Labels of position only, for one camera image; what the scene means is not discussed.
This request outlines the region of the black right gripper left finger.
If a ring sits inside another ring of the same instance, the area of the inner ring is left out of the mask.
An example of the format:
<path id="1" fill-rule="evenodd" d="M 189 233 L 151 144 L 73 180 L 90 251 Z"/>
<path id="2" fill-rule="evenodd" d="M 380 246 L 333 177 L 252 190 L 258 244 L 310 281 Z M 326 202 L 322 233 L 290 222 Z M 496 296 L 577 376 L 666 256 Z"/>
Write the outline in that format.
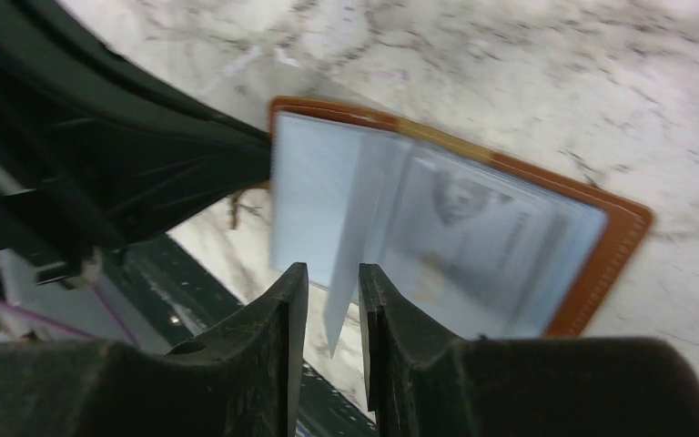
<path id="1" fill-rule="evenodd" d="M 291 436 L 308 269 L 165 355 L 111 340 L 0 343 L 0 436 Z"/>

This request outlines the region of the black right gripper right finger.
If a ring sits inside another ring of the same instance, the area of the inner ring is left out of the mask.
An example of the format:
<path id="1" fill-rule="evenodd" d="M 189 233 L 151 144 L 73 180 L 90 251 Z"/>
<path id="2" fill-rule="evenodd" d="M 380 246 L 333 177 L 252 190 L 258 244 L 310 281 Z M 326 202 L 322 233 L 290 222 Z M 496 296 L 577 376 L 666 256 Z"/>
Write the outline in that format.
<path id="1" fill-rule="evenodd" d="M 465 340 L 359 269 L 369 409 L 383 436 L 699 436 L 699 381 L 650 338 Z"/>

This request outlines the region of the grey card with portrait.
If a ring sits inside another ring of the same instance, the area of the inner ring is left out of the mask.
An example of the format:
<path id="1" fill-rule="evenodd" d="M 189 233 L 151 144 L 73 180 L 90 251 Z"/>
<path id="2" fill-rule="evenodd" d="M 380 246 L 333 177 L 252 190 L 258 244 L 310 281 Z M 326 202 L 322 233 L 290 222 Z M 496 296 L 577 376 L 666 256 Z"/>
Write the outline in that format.
<path id="1" fill-rule="evenodd" d="M 500 334 L 556 214 L 551 201 L 476 168 L 414 158 L 381 266 L 457 334 Z"/>

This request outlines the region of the brown leather card holder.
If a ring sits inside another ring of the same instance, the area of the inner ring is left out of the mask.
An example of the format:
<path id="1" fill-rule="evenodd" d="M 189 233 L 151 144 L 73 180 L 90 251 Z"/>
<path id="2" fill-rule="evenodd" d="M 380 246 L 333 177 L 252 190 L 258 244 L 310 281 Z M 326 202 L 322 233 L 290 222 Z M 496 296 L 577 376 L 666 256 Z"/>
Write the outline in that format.
<path id="1" fill-rule="evenodd" d="M 270 264 L 284 269 L 306 263 L 312 281 L 327 289 L 323 326 L 331 351 L 358 300 L 360 265 L 383 269 L 414 158 L 476 168 L 554 206 L 556 220 L 509 323 L 488 337 L 581 333 L 653 222 L 650 209 L 629 199 L 365 107 L 276 97 L 269 129 Z"/>

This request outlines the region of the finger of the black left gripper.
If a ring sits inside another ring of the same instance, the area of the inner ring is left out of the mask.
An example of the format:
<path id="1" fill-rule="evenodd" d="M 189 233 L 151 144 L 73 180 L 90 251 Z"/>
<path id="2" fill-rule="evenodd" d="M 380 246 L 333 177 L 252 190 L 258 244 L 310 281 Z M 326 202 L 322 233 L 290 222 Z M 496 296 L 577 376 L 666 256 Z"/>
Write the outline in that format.
<path id="1" fill-rule="evenodd" d="M 0 1 L 0 250 L 42 283 L 269 176 L 267 135 L 115 54 L 54 1 Z"/>

